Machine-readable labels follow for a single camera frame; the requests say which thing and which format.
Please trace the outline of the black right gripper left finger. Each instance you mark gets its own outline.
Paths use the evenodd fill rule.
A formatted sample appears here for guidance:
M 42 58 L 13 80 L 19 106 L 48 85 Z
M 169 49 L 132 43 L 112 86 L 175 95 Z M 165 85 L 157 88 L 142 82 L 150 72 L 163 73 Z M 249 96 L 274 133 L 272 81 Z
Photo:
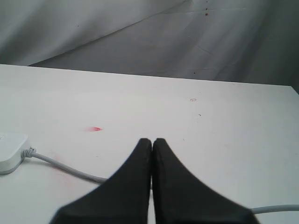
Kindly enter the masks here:
M 61 207 L 52 224 L 145 224 L 151 181 L 152 144 L 140 139 L 123 165 L 102 185 Z

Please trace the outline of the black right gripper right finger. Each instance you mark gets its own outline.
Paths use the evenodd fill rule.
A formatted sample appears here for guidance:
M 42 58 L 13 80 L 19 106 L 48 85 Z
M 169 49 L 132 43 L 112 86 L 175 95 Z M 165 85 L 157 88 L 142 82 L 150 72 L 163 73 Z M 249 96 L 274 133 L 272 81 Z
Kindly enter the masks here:
M 158 224 L 255 224 L 253 212 L 196 178 L 165 139 L 152 151 L 152 189 Z

